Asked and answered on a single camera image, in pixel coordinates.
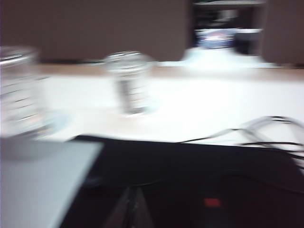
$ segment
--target glass jar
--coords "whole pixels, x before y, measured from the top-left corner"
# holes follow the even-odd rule
[[[126,114],[141,114],[148,110],[148,57],[138,51],[113,53],[105,58],[105,66],[114,76],[115,84]]]
[[[38,51],[32,47],[3,46],[0,54],[1,136],[45,134],[49,124],[33,67]]]

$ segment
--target white desk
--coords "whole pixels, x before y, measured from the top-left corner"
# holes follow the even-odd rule
[[[267,115],[304,122],[304,70],[156,67],[150,79],[155,111],[126,117],[111,77],[98,66],[44,65],[46,104],[69,118],[47,139],[79,134],[176,142],[238,127]]]

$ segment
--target red light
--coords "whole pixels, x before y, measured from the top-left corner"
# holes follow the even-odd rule
[[[220,207],[220,201],[218,198],[204,198],[204,204],[206,207]]]

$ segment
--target shelf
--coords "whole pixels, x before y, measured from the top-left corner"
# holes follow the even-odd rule
[[[261,0],[239,0],[239,1],[213,1],[213,2],[198,2],[193,5],[202,9],[221,9],[234,10],[248,7],[262,7],[265,4]]]

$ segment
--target wire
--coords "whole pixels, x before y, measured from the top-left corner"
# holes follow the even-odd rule
[[[199,140],[212,139],[212,138],[216,138],[216,137],[219,137],[219,136],[223,136],[223,135],[228,134],[232,131],[242,131],[253,142],[251,142],[251,143],[250,142],[241,143],[241,144],[239,144],[239,146],[261,145],[261,146],[264,146],[264,147],[267,147],[267,148],[278,149],[277,152],[283,152],[285,154],[287,153],[292,158],[296,158],[296,159],[300,159],[300,160],[304,161],[304,156],[290,154],[290,152],[304,152],[304,150],[301,150],[301,151],[282,150],[282,149],[274,146],[274,145],[280,145],[281,144],[281,145],[302,146],[304,148],[304,145],[302,143],[263,141],[262,137],[257,136],[257,133],[255,132],[255,127],[263,125],[263,123],[267,123],[269,121],[281,122],[281,123],[285,123],[285,124],[292,124],[292,125],[298,126],[298,127],[300,127],[301,129],[304,130],[304,126],[301,123],[299,123],[298,121],[296,121],[294,119],[291,119],[289,117],[285,117],[285,116],[265,116],[265,117],[261,117],[261,118],[258,118],[258,119],[255,119],[255,120],[252,120],[252,121],[248,122],[247,123],[248,127],[228,128],[228,129],[217,132],[217,133],[212,134],[212,135],[207,136],[207,137],[197,138],[197,139],[190,139],[190,140],[185,140],[185,141],[176,142],[176,143],[189,143],[189,142],[194,142],[194,141],[199,141]],[[297,165],[297,167],[299,169],[304,170],[303,166]]]
[[[208,137],[198,138],[198,139],[190,139],[190,140],[185,140],[185,141],[176,142],[176,143],[189,143],[189,142],[194,142],[194,141],[199,141],[199,140],[213,139],[213,138],[217,138],[219,136],[223,136],[225,134],[228,134],[232,131],[242,131],[242,130],[244,130],[244,129],[242,129],[242,128],[229,128],[229,129],[225,129],[223,131],[220,131],[218,133],[212,134]]]

